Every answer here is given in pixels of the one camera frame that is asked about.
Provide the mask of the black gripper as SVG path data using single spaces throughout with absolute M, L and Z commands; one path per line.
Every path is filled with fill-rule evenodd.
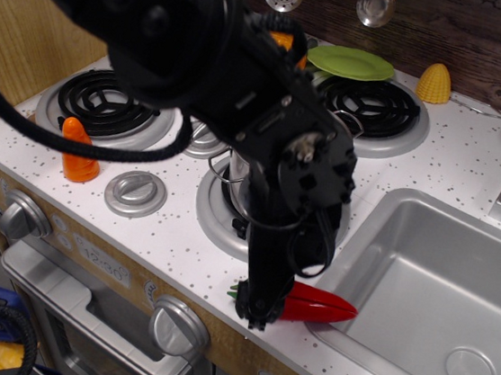
M 318 210 L 290 228 L 252 224 L 247 233 L 248 278 L 238 284 L 235 309 L 248 328 L 263 332 L 282 307 L 295 277 L 319 276 L 332 263 L 343 207 Z

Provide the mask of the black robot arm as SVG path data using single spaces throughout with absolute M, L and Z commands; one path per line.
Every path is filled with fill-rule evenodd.
M 177 108 L 175 140 L 137 152 L 78 144 L 27 121 L 0 94 L 0 117 L 31 140 L 109 162 L 180 154 L 192 120 L 248 162 L 241 187 L 249 222 L 248 279 L 236 311 L 250 328 L 282 315 L 297 276 L 335 256 L 342 208 L 357 162 L 353 135 L 298 68 L 300 26 L 254 13 L 246 0 L 52 0 L 104 41 L 119 86 L 145 106 Z

